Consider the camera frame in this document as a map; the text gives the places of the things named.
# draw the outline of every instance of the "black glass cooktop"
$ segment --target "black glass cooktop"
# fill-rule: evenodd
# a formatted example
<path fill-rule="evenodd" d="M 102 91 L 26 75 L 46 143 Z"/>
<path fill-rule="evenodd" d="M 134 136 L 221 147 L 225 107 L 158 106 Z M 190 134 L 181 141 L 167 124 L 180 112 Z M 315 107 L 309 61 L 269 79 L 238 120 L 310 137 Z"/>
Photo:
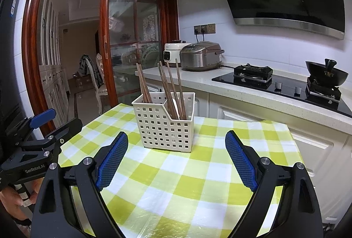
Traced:
<path fill-rule="evenodd" d="M 312 96 L 308 93 L 306 89 L 307 83 L 300 80 L 273 75 L 272 79 L 269 82 L 260 83 L 260 82 L 253 82 L 252 80 L 247 80 L 247 79 L 234 78 L 233 72 L 232 72 L 219 77 L 215 77 L 212 79 L 212 81 L 244 86 L 251 89 L 262 90 L 265 92 L 293 98 L 293 99 L 307 102 L 328 110 L 335 111 L 337 113 L 340 113 L 342 115 L 352 118 L 352 111 L 346 105 L 346 103 L 344 103 L 342 99 L 339 102 L 333 102 L 325 98 Z M 275 89 L 276 82 L 281 83 L 281 90 Z M 300 94 L 295 94 L 296 87 L 301 88 Z"/>

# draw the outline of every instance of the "green checkered tablecloth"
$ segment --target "green checkered tablecloth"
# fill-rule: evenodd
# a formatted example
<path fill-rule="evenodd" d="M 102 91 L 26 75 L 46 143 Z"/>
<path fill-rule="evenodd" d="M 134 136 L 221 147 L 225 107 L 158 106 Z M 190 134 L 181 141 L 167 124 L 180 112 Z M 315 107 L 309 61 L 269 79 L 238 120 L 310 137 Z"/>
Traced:
<path fill-rule="evenodd" d="M 191 153 L 147 149 L 142 146 L 133 108 L 120 104 L 65 143 L 59 163 L 69 166 L 93 157 L 124 131 L 128 150 L 101 194 L 126 237 L 227 237 L 252 192 L 242 184 L 226 151 L 226 133 L 234 130 L 245 145 L 276 164 L 293 166 L 302 158 L 284 124 L 203 117 L 195 117 L 194 123 Z M 281 190 L 276 188 L 259 234 L 270 229 Z M 77 189 L 74 194 L 80 209 Z M 92 233 L 88 223 L 83 225 Z"/>

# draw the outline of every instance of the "white plastic basket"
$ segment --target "white plastic basket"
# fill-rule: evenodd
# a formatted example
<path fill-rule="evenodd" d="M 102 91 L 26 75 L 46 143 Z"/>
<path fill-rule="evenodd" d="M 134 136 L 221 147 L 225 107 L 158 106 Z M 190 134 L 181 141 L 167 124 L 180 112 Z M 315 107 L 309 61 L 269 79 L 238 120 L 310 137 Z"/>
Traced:
<path fill-rule="evenodd" d="M 153 103 L 144 103 L 143 95 L 132 102 L 143 146 L 191 152 L 194 127 L 194 92 L 184 92 L 187 120 L 173 120 L 168 113 L 165 92 L 150 92 Z"/>

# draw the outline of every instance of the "wooden chopstick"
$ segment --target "wooden chopstick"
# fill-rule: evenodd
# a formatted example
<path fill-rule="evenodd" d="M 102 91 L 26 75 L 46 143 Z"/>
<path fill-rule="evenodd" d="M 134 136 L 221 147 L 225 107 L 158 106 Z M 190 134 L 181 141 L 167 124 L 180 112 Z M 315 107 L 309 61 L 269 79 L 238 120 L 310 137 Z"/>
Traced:
<path fill-rule="evenodd" d="M 176 93 L 176 88 L 175 88 L 175 84 L 174 84 L 174 80 L 172 78 L 172 74 L 171 74 L 171 70 L 170 70 L 170 66 L 169 66 L 169 62 L 167 61 L 166 62 L 166 66 L 168 67 L 168 71 L 169 71 L 169 75 L 170 75 L 170 80 L 171 80 L 171 86 L 172 86 L 172 89 L 173 89 L 173 92 L 174 92 L 174 97 L 175 97 L 175 101 L 176 101 L 176 105 L 177 105 L 177 110 L 178 110 L 178 115 L 180 117 L 180 119 L 182 120 L 185 120 L 184 116 L 183 116 L 183 113 L 182 113 L 182 110 L 181 110 L 181 107 L 180 107 L 180 103 L 178 101 L 178 97 L 177 97 L 177 93 Z"/>
<path fill-rule="evenodd" d="M 165 96 L 166 96 L 166 99 L 167 99 L 168 104 L 169 104 L 170 98 L 169 98 L 169 94 L 166 92 L 167 87 L 166 87 L 166 85 L 165 85 L 163 73 L 161 72 L 160 64 L 158 64 L 158 69 L 159 69 L 159 73 L 160 73 L 160 77 L 161 77 L 161 82 L 162 82 L 163 88 L 164 88 L 164 90 L 165 90 Z M 171 105 L 169 105 L 169 115 L 170 115 L 171 119 L 174 119 L 174 118 L 175 118 L 175 116 L 174 116 L 174 114 L 173 114 L 173 112 L 172 112 Z"/>
<path fill-rule="evenodd" d="M 174 120 L 177 120 L 178 117 L 177 117 L 177 113 L 176 113 L 176 109 L 175 109 L 175 106 L 174 106 L 174 101 L 172 100 L 172 96 L 171 96 L 171 92 L 170 92 L 170 89 L 169 89 L 169 84 L 168 84 L 168 81 L 166 79 L 166 76 L 165 76 L 165 73 L 164 73 L 164 70 L 162 68 L 163 64 L 161 61 L 159 61 L 159 72 L 160 72 L 160 75 L 161 75 L 161 80 L 163 81 L 163 86 L 164 86 L 164 89 L 165 89 L 165 94 L 166 94 L 166 97 L 167 97 L 167 100 L 168 100 L 168 104 L 170 103 L 170 112 L 171 112 L 171 118 L 174 119 Z"/>
<path fill-rule="evenodd" d="M 142 70 L 142 65 L 139 65 L 139 70 L 140 70 L 140 74 L 142 75 L 142 78 L 143 78 L 143 84 L 144 84 L 145 93 L 147 94 L 148 103 L 153 103 L 152 97 L 150 96 L 150 93 L 149 93 L 149 89 L 148 89 L 148 86 L 147 86 L 147 82 L 145 81 L 145 78 L 144 78 L 144 73 L 143 73 L 143 70 Z"/>
<path fill-rule="evenodd" d="M 145 103 L 152 103 L 151 96 L 149 94 L 149 90 L 147 84 L 145 82 L 142 67 L 137 63 L 137 71 L 139 77 L 140 91 L 143 93 L 143 99 Z"/>
<path fill-rule="evenodd" d="M 181 100 L 182 117 L 184 118 L 184 120 L 187 120 L 186 108 L 184 107 L 184 99 L 183 99 L 183 93 L 182 93 L 182 84 L 181 84 L 180 70 L 178 68 L 177 58 L 176 58 L 176 69 L 177 69 L 178 87 L 180 88 L 180 100 Z"/>

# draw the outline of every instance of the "refrigerator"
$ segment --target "refrigerator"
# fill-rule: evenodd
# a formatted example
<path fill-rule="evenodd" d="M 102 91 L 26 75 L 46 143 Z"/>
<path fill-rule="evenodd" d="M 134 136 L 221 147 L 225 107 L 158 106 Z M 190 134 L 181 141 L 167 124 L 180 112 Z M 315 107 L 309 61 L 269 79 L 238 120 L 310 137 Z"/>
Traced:
<path fill-rule="evenodd" d="M 18 3 L 19 0 L 0 0 L 0 140 L 25 117 L 16 79 L 13 44 Z"/>

